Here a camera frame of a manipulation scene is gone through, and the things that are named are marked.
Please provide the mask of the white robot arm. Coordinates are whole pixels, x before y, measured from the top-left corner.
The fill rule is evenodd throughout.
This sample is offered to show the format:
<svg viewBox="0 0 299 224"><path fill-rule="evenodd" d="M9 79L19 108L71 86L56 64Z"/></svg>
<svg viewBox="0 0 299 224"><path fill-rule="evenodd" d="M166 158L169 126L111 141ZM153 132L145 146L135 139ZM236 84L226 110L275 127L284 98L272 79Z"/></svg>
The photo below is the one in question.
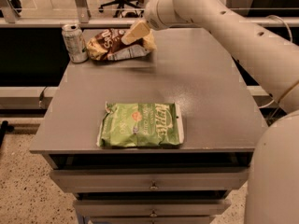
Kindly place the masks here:
<svg viewBox="0 0 299 224"><path fill-rule="evenodd" d="M299 224L299 47L246 21L221 0L149 0L121 41L175 24L206 29L287 115L259 140L251 160L244 224Z"/></svg>

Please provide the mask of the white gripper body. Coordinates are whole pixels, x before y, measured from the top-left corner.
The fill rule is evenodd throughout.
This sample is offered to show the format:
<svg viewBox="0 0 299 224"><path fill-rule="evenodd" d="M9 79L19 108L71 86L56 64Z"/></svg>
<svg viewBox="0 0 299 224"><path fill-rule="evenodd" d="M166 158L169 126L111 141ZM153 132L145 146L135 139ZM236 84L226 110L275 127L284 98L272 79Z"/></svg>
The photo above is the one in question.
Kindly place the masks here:
<svg viewBox="0 0 299 224"><path fill-rule="evenodd" d="M149 0L144 18L148 26L156 31L169 28L178 21L173 0Z"/></svg>

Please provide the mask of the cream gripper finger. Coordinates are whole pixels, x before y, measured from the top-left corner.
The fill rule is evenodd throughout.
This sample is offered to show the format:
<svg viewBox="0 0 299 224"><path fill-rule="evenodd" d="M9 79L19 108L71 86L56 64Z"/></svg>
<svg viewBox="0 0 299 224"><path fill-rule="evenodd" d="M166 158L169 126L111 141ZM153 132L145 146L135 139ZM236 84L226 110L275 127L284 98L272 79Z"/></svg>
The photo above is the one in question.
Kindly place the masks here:
<svg viewBox="0 0 299 224"><path fill-rule="evenodd" d="M125 45L131 45L139 42L143 43L143 38L150 33L150 27L145 20L135 21L131 27L125 32L121 38L121 42Z"/></svg>

